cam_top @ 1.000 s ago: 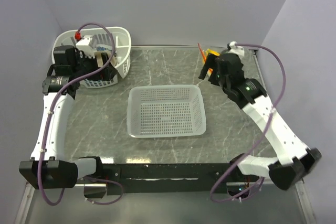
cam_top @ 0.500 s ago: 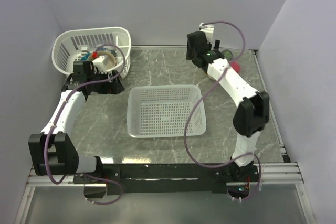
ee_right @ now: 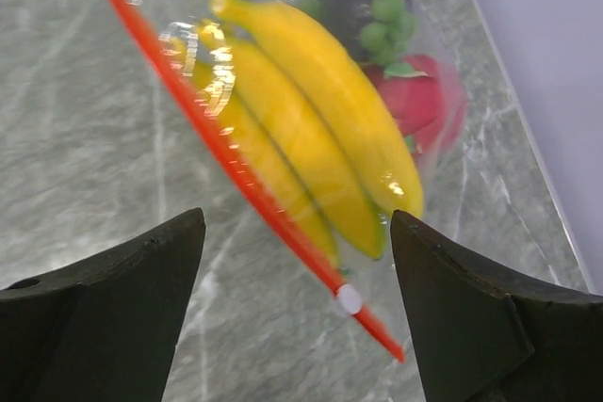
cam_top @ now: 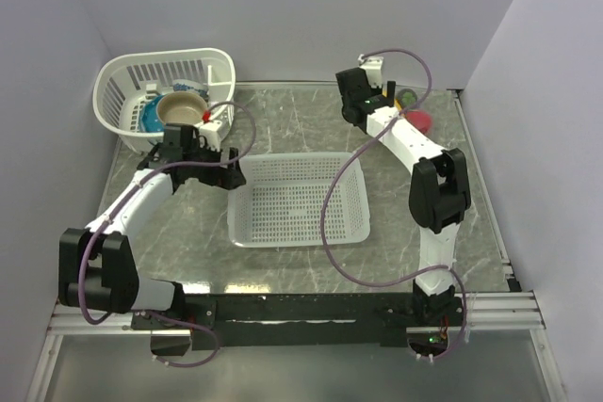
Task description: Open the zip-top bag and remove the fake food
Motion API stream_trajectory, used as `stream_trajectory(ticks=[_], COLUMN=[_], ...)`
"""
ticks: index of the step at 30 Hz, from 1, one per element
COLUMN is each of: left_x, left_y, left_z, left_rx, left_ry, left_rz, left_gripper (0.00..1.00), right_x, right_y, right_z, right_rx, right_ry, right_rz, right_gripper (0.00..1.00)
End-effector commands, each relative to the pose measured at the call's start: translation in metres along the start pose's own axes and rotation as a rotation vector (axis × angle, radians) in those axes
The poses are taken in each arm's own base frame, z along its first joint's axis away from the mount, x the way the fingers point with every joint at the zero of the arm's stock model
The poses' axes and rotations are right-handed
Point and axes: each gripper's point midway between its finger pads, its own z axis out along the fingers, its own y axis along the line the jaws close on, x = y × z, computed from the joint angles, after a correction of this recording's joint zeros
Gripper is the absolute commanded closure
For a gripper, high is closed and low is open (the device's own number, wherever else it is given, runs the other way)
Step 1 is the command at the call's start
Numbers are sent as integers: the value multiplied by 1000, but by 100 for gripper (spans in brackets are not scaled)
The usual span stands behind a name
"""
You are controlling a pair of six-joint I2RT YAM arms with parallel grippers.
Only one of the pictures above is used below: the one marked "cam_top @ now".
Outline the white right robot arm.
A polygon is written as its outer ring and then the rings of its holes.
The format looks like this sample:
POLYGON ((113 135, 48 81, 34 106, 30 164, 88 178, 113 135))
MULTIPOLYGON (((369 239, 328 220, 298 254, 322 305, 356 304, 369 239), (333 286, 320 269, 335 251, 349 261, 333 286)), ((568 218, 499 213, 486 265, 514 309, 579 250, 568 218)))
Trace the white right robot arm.
POLYGON ((464 153, 446 149, 409 120, 413 108, 396 99, 396 83, 383 83, 381 72, 359 66, 335 75, 344 120, 371 140, 381 143, 409 171, 409 211, 419 227, 419 269, 413 281, 412 312, 416 321, 433 325, 463 308, 455 297, 453 273, 456 239, 471 206, 470 183, 464 153))

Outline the yellow fake banana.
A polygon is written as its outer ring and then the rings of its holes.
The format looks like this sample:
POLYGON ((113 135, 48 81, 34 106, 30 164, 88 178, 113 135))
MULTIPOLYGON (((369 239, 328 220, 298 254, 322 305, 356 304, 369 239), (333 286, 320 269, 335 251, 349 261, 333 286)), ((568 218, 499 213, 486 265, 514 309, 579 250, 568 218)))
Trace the yellow fake banana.
POLYGON ((396 82, 391 80, 386 84, 386 100, 390 106, 393 106, 396 99, 396 82))

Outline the clear zip top bag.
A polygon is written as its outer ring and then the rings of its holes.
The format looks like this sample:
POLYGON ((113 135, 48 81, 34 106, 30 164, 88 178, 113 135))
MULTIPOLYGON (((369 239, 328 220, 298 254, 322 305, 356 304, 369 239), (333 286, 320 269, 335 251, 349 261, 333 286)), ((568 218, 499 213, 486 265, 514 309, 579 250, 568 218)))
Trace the clear zip top bag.
POLYGON ((410 88, 403 88, 395 95, 395 106, 398 110, 406 110, 405 118, 420 133, 427 135, 432 128, 432 116, 425 110, 411 106, 418 100, 418 95, 410 88))

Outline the red fake apple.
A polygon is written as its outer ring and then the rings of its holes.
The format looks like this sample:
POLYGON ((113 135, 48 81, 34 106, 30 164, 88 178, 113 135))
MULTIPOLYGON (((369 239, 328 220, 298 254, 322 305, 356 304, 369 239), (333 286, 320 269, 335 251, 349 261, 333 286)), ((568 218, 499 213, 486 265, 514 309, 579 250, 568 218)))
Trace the red fake apple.
POLYGON ((423 110, 409 111, 406 114, 406 120, 423 135, 427 135, 432 128, 432 116, 423 110))

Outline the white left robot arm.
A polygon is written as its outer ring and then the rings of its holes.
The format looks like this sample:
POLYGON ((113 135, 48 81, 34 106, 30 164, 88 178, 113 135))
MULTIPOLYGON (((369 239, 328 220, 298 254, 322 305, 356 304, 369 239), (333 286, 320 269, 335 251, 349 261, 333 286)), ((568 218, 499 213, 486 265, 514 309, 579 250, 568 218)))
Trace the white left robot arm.
POLYGON ((69 228, 60 237, 59 303, 79 308, 92 325, 101 322, 90 315, 92 310, 153 311, 165 328, 183 324, 187 304, 182 284, 140 276, 131 240, 188 180, 225 190, 245 185, 242 155, 236 148, 226 153, 212 149, 192 125, 168 125, 123 193, 85 228, 69 228))

